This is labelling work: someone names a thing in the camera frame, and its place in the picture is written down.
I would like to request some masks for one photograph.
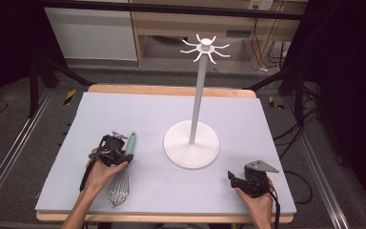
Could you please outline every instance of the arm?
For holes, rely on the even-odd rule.
[[[239,188],[235,188],[235,190],[248,207],[249,215],[256,228],[271,229],[273,198],[270,194],[267,193],[259,198],[250,198]]]
[[[85,189],[79,194],[78,200],[67,219],[62,224],[61,229],[80,229],[97,194],[99,194],[100,190],[106,186],[109,180],[118,172],[122,171],[127,164],[128,162],[123,162],[116,167],[108,167],[103,164],[100,159],[97,160],[88,176]]]

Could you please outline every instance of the gray pole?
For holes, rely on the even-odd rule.
[[[203,95],[204,81],[207,71],[208,55],[201,54],[200,62],[198,64],[198,74],[197,74],[197,85],[195,89],[195,99],[193,108],[193,118],[192,118],[192,129],[190,131],[190,141],[191,145],[194,144],[195,132],[197,130],[198,115],[200,113],[201,97]]]

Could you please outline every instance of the whisk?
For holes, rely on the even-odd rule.
[[[132,154],[133,147],[135,145],[136,133],[132,132],[129,137],[129,141],[126,147],[125,155]],[[126,201],[127,196],[130,191],[130,181],[129,181],[129,166],[127,165],[123,171],[119,172],[112,179],[112,183],[108,189],[108,199],[110,201],[111,207],[117,207]]]

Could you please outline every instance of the stand base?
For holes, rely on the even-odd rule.
[[[174,124],[165,134],[166,155],[184,169],[201,169],[211,164],[219,152],[219,138],[208,125],[198,122],[194,144],[190,144],[192,121]]]

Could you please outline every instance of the hand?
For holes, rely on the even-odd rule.
[[[127,165],[128,162],[125,161],[115,167],[108,167],[102,162],[102,160],[97,159],[88,176],[85,188],[98,193],[106,186],[112,177],[121,172]]]
[[[273,209],[272,196],[270,196],[269,193],[266,193],[258,198],[250,198],[241,189],[235,188],[235,190],[248,207],[249,214],[255,226],[259,229],[272,228],[271,223],[272,209]]]

